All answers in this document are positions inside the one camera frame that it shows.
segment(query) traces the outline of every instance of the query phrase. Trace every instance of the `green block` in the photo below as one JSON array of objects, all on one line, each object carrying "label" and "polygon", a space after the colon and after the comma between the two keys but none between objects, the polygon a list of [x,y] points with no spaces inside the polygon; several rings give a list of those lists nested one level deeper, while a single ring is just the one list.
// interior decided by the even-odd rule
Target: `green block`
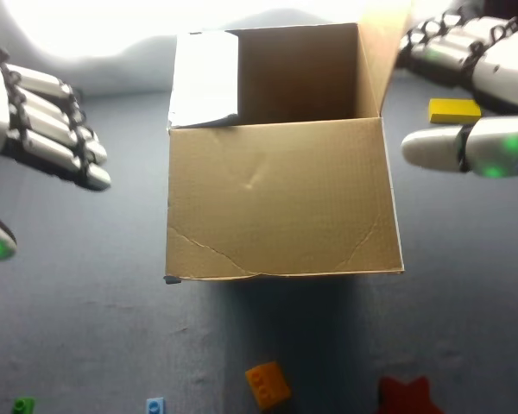
[{"label": "green block", "polygon": [[34,398],[18,398],[11,409],[11,414],[33,414],[35,408]]}]

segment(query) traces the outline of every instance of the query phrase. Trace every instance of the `box flap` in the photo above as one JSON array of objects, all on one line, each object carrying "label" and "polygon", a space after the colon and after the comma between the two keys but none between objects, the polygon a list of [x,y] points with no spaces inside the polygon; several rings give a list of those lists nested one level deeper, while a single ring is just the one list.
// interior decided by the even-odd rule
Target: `box flap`
[{"label": "box flap", "polygon": [[230,125],[237,118],[238,38],[226,32],[177,37],[169,128]]},{"label": "box flap", "polygon": [[171,131],[166,273],[401,272],[382,119]]},{"label": "box flap", "polygon": [[411,0],[369,0],[359,21],[378,113],[382,111],[401,37],[408,28],[410,8]]}]

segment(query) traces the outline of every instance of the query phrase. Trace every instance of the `gray table surface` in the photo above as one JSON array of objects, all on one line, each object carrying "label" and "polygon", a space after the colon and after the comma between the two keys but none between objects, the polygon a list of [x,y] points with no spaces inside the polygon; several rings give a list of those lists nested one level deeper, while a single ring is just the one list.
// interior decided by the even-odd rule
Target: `gray table surface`
[{"label": "gray table surface", "polygon": [[447,414],[518,414],[518,179],[409,166],[431,97],[396,72],[384,106],[403,275],[164,285],[168,95],[85,103],[110,154],[93,194],[0,160],[0,413],[259,412],[243,373],[277,360],[299,413],[376,409],[381,375],[426,375]]}]

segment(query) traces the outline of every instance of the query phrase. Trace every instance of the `orange block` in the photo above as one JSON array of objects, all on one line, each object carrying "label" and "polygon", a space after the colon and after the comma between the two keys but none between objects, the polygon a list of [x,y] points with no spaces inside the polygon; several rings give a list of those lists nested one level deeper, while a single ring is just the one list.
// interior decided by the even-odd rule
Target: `orange block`
[{"label": "orange block", "polygon": [[292,395],[276,362],[253,367],[246,371],[245,376],[262,410],[274,407]]}]

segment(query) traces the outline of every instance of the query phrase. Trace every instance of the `robotic hand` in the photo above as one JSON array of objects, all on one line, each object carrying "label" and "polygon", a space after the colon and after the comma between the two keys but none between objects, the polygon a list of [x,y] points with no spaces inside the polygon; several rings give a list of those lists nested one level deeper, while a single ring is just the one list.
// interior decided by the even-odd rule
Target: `robotic hand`
[{"label": "robotic hand", "polygon": [[[518,113],[518,19],[466,20],[462,11],[407,33],[400,63],[444,85],[472,90],[484,107]],[[485,117],[474,125],[425,129],[401,144],[404,158],[429,169],[501,178],[518,175],[518,116]]]},{"label": "robotic hand", "polygon": [[[107,154],[85,126],[73,89],[46,73],[6,63],[0,50],[0,155],[88,190],[110,187]],[[0,260],[17,249],[0,221]]]}]

